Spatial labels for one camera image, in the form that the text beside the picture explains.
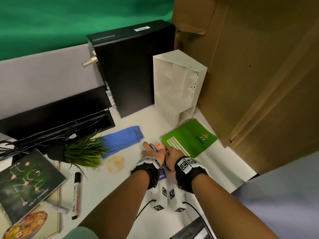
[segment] stain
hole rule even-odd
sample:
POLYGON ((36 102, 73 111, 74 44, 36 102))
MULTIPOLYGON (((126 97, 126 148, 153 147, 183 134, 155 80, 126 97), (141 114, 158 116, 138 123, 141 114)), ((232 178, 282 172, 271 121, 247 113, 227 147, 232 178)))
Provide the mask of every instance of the stain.
POLYGON ((125 167, 125 158, 122 156, 112 156, 106 162, 106 167, 110 173, 118 173, 125 167))

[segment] white sensor device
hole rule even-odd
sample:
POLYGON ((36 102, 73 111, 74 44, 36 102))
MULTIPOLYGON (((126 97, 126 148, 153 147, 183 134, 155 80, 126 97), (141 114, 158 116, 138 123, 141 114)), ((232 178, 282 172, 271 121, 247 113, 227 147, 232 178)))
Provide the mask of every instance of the white sensor device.
POLYGON ((152 189, 152 199, 156 201, 151 202, 151 207, 160 211, 167 207, 167 186, 164 181, 159 181, 157 186, 152 189))
POLYGON ((177 184, 168 187, 168 199, 173 211, 180 213, 187 208, 187 204, 183 204, 183 201, 186 201, 185 191, 178 188, 177 184))

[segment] desk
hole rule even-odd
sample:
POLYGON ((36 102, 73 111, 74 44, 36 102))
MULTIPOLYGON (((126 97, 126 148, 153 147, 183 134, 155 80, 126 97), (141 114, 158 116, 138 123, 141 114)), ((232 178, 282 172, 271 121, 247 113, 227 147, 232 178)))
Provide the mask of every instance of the desk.
MULTIPOLYGON (((159 136, 170 131, 172 127, 158 114, 154 106, 147 107, 130 116, 120 118, 114 109, 110 109, 115 122, 115 127, 102 132, 102 136, 114 133, 124 128, 139 125, 145 137, 140 143, 126 148, 116 155, 125 158, 125 168, 118 173, 109 173, 106 168, 106 160, 101 166, 100 172, 94 172, 92 169, 83 169, 88 179, 82 177, 81 183, 81 213, 79 217, 72 221, 71 213, 62 217, 62 232, 53 237, 53 239, 63 238, 71 229, 76 227, 101 200, 112 192, 128 175, 130 169, 141 158, 142 143, 157 143, 159 136)), ((198 119, 210 132, 213 133, 205 118, 196 108, 194 117, 198 119)), ((228 192, 232 192, 245 181, 253 177, 256 173, 238 157, 230 148, 223 148, 219 140, 211 145, 197 159, 209 170, 210 176, 223 186, 228 192)), ((66 163, 61 164, 61 172, 68 178, 62 186, 61 204, 71 207, 73 200, 74 173, 78 168, 66 163)), ((151 200, 151 193, 147 191, 141 208, 151 200)), ((188 194, 187 200, 194 204, 200 213, 198 202, 193 195, 188 194)), ((128 238, 170 238, 181 230, 185 225, 194 220, 197 215, 192 208, 188 208, 183 213, 173 212, 170 209, 164 209, 156 212, 150 206, 138 217, 128 238)))

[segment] sleeve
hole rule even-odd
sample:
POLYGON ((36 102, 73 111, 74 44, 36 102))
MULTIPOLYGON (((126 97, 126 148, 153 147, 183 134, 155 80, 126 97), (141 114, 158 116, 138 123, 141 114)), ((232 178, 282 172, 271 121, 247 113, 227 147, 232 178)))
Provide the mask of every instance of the sleeve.
POLYGON ((86 227, 72 229, 63 239, 99 239, 98 236, 86 227))

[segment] green backdrop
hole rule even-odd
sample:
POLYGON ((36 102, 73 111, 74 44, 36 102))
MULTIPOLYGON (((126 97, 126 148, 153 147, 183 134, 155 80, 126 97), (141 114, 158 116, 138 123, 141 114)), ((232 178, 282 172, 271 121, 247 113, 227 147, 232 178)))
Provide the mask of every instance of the green backdrop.
POLYGON ((86 35, 163 19, 174 0, 1 0, 0 60, 87 42, 86 35))

